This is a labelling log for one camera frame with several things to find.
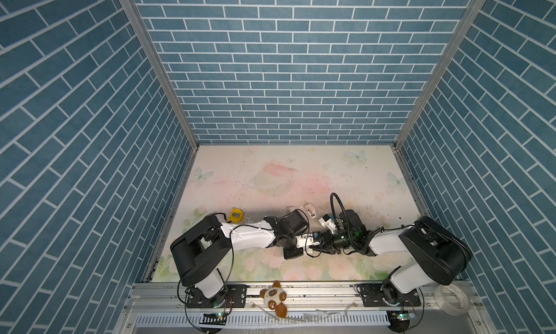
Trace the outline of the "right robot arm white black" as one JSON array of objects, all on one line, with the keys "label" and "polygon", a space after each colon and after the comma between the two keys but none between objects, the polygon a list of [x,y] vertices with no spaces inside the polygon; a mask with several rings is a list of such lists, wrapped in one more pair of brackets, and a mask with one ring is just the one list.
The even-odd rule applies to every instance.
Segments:
[{"label": "right robot arm white black", "polygon": [[382,297],[393,305],[428,283],[450,285],[472,259],[472,252],[463,241],[427,216],[399,228],[369,231],[349,209],[339,218],[324,215],[319,223],[326,231],[314,234],[316,251],[341,254],[348,249],[367,257],[399,252],[410,254],[412,262],[396,267],[382,281]]}]

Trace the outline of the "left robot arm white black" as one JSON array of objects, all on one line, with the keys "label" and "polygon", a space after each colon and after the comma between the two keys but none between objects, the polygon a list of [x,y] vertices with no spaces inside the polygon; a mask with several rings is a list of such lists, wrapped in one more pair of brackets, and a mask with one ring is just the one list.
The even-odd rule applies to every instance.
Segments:
[{"label": "left robot arm white black", "polygon": [[277,247],[284,251],[286,259],[296,258],[303,254],[303,244],[298,239],[307,237],[309,228],[308,217],[299,209],[279,218],[266,217],[243,224],[222,222],[215,214],[206,216],[170,245],[179,284],[193,286],[212,299],[229,279],[217,270],[228,254]]}]

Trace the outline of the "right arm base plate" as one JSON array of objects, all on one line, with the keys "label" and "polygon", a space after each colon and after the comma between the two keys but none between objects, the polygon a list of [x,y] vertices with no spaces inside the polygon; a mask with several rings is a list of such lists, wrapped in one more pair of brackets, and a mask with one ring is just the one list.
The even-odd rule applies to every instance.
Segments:
[{"label": "right arm base plate", "polygon": [[382,283],[359,283],[354,289],[365,307],[421,306],[421,297],[417,290],[401,293],[393,286],[385,286]]}]

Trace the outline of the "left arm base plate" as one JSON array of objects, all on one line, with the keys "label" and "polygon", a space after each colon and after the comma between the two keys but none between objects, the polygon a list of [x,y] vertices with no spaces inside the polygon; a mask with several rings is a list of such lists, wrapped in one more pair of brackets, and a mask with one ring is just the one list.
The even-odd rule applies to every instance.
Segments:
[{"label": "left arm base plate", "polygon": [[244,308],[248,286],[246,284],[228,284],[215,296],[208,298],[197,287],[188,290],[186,305],[194,309]]}]

